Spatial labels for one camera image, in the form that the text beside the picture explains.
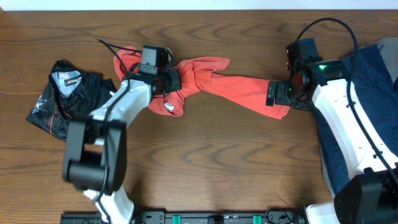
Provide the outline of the navy blue garment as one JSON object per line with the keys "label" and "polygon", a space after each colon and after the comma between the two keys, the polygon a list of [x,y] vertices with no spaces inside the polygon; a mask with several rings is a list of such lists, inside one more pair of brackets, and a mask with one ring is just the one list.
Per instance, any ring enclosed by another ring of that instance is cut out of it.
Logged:
{"label": "navy blue garment", "polygon": [[[397,82],[392,82],[377,45],[359,49],[353,84],[378,135],[397,154]],[[323,177],[334,197],[349,182],[346,162],[325,118],[319,111],[312,113],[318,124]]]}

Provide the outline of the black patterned folded garment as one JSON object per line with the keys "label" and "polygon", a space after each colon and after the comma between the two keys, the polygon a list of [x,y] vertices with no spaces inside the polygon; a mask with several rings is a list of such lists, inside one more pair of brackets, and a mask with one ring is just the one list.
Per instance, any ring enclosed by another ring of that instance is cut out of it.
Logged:
{"label": "black patterned folded garment", "polygon": [[73,117],[90,114],[116,92],[113,81],[104,79],[103,74],[84,71],[68,60],[58,60],[26,120],[64,141]]}

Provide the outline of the grey garment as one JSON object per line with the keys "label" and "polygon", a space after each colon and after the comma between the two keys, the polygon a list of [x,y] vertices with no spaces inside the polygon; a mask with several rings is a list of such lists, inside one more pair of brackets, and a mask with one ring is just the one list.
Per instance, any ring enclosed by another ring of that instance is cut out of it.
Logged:
{"label": "grey garment", "polygon": [[397,43],[398,37],[389,37],[376,42],[393,83],[397,82]]}

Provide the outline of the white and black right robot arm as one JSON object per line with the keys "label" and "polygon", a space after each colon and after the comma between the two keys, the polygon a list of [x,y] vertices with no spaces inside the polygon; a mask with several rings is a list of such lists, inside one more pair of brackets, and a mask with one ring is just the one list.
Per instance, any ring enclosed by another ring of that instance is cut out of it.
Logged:
{"label": "white and black right robot arm", "polygon": [[350,181],[331,202],[305,208],[307,223],[397,223],[397,156],[365,113],[339,60],[297,60],[288,80],[271,81],[267,106],[316,109],[343,154]]}

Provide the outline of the red orange t-shirt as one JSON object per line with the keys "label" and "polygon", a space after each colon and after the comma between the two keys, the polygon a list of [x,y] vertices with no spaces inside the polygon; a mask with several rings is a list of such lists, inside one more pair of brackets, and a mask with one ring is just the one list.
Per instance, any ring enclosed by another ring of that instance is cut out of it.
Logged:
{"label": "red orange t-shirt", "polygon": [[221,57],[182,60],[175,66],[182,79],[182,89],[166,96],[157,95],[148,108],[157,114],[179,117],[184,113],[186,98],[207,91],[264,116],[282,119],[287,115],[288,106],[266,105],[270,80],[217,73],[226,69],[229,63],[230,59]]}

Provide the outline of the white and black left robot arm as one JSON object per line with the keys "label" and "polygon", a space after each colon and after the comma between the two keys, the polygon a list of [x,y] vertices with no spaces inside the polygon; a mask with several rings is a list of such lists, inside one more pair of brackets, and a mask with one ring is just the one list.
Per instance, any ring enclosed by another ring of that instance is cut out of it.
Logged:
{"label": "white and black left robot arm", "polygon": [[140,62],[126,72],[119,90],[98,109],[70,120],[63,178],[88,197],[103,223],[133,223],[134,203],[123,186],[127,129],[156,95],[180,90],[168,48],[144,46]]}

